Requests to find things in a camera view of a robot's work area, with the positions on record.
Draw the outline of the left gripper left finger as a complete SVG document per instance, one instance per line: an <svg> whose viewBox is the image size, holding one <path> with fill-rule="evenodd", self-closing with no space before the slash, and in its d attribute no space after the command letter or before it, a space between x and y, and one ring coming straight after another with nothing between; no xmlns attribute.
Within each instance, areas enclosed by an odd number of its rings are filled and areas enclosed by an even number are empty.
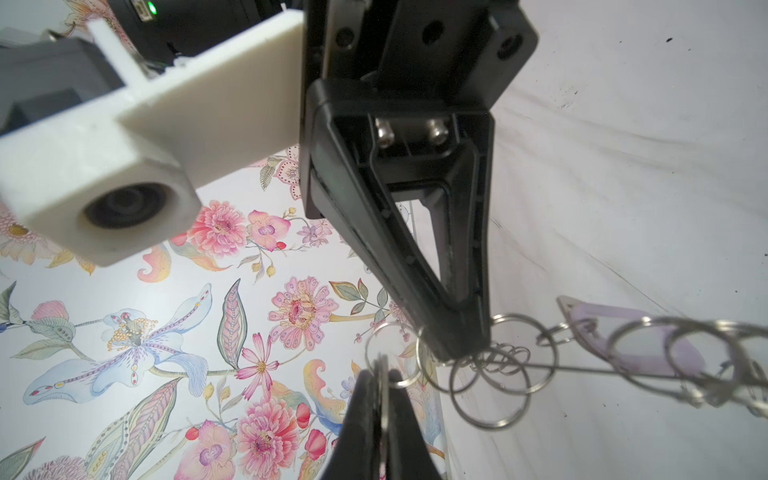
<svg viewBox="0 0 768 480"><path fill-rule="evenodd" d="M321 479L373 480L380 476L381 393L376 370L362 370L340 436Z"/></svg>

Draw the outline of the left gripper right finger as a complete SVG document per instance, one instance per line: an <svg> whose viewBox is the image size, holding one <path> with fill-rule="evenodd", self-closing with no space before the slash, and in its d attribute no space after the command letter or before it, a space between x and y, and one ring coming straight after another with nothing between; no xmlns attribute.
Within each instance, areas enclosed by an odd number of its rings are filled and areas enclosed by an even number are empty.
<svg viewBox="0 0 768 480"><path fill-rule="evenodd" d="M396 480L441 478L405 389L389 388L385 474Z"/></svg>

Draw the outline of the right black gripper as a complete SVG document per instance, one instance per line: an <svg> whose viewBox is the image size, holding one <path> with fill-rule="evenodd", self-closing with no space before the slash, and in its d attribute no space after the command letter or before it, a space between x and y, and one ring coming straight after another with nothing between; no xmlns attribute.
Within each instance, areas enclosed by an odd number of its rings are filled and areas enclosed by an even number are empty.
<svg viewBox="0 0 768 480"><path fill-rule="evenodd" d="M491 341L486 109L538 33L517 1L300 6L306 214L332 224L438 359L480 353Z"/></svg>

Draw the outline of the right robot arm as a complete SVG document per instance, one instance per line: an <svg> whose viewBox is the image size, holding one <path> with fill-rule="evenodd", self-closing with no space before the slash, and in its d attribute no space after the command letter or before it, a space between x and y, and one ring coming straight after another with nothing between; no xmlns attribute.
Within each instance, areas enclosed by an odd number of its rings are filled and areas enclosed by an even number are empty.
<svg viewBox="0 0 768 480"><path fill-rule="evenodd" d="M145 58L200 54L297 11L299 185L443 361L491 341L491 107L538 36L515 1L114 1Z"/></svg>

